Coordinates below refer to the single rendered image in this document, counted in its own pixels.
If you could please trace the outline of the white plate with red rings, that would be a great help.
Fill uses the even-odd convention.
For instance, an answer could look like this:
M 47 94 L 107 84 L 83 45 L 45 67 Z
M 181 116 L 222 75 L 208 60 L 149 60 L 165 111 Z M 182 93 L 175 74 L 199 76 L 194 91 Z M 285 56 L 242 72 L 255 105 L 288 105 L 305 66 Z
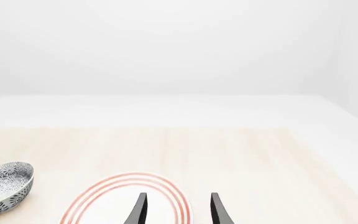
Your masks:
M 124 224 L 142 193 L 147 194 L 145 224 L 194 224 L 191 203 L 177 184 L 141 172 L 93 184 L 74 199 L 59 224 Z

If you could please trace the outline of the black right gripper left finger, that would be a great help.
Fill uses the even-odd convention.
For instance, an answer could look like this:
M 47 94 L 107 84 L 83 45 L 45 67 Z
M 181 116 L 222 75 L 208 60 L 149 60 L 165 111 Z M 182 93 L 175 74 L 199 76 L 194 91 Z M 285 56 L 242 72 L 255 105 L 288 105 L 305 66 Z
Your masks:
M 142 192 L 124 224 L 145 224 L 147 218 L 147 194 Z

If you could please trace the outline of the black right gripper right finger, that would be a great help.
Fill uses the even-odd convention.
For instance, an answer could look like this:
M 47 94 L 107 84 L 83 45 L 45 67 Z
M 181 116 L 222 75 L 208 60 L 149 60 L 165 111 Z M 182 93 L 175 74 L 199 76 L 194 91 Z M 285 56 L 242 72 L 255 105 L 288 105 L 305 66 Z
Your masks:
M 234 224 L 216 192 L 211 193 L 210 210 L 213 224 Z

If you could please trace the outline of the black and white patterned bowl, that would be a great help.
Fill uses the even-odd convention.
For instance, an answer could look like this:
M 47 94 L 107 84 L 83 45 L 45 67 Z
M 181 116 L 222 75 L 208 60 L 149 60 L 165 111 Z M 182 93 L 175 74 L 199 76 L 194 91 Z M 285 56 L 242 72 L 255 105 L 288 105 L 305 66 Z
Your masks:
M 34 168 L 26 162 L 0 165 L 0 213 L 18 206 L 28 196 L 34 183 Z

